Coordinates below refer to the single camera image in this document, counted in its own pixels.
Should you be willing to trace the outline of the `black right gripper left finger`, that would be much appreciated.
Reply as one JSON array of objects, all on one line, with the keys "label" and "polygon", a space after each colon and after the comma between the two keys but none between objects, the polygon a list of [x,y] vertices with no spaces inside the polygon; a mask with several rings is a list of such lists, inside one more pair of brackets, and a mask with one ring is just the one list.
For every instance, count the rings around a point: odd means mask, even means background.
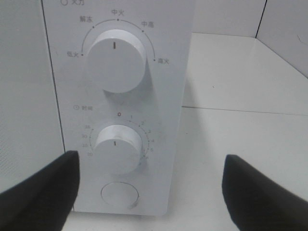
[{"label": "black right gripper left finger", "polygon": [[80,183],[79,155],[68,151],[0,194],[2,231],[60,231]]}]

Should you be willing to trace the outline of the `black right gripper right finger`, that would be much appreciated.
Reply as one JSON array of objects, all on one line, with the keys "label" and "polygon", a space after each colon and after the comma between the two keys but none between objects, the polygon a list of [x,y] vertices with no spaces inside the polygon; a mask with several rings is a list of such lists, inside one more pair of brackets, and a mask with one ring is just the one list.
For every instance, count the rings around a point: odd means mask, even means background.
[{"label": "black right gripper right finger", "polygon": [[308,203],[237,155],[225,158],[222,194],[241,231],[306,231]]}]

